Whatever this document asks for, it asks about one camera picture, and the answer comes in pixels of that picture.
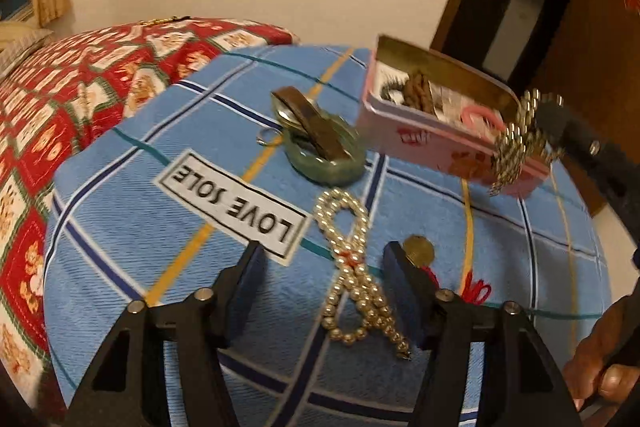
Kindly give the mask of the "person's hand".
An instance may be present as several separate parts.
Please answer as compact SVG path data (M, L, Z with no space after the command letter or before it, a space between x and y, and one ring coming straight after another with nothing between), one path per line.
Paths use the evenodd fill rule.
M585 426L604 426L638 381L638 367L613 364L604 369L605 362L620 341L628 299L628 296L620 298L606 310L564 366L563 376L578 410L585 399L595 393L605 402L604 407L584 420Z

